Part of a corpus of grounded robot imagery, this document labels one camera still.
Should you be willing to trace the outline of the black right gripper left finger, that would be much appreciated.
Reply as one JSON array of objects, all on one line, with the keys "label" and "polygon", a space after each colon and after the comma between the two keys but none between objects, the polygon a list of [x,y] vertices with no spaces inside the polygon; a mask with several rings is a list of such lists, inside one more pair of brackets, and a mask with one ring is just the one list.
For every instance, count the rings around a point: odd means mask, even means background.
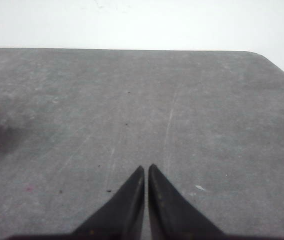
[{"label": "black right gripper left finger", "polygon": [[83,240],[139,240],[145,209],[145,171],[139,166],[113,197],[73,231]]}]

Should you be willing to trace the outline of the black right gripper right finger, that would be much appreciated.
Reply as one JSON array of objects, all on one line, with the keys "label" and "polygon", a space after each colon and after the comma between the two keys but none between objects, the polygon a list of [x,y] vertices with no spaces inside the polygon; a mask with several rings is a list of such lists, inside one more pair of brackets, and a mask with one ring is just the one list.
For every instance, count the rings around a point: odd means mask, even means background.
[{"label": "black right gripper right finger", "polygon": [[225,237],[152,164],[148,169],[148,208],[153,240],[202,240]]}]

